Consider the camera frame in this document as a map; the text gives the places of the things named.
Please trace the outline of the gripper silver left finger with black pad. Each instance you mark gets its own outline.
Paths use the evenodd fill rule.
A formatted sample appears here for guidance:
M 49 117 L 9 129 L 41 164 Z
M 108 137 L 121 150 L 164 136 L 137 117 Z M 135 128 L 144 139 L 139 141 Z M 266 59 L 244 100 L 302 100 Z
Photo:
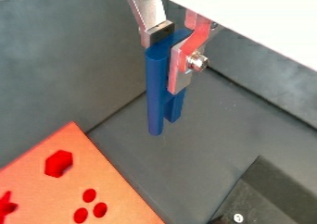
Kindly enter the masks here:
M 139 25 L 141 46 L 148 48 L 175 30 L 175 24 L 165 18 L 161 0 L 125 0 Z

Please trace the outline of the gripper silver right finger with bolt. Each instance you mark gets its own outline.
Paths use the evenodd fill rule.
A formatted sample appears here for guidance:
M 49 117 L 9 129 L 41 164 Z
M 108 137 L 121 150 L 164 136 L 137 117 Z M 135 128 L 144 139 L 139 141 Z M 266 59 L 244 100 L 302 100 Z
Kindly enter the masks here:
M 185 10 L 184 26 L 191 34 L 171 49 L 167 90 L 177 94 L 191 83 L 191 74 L 208 65 L 203 49 L 208 39 L 211 20 Z

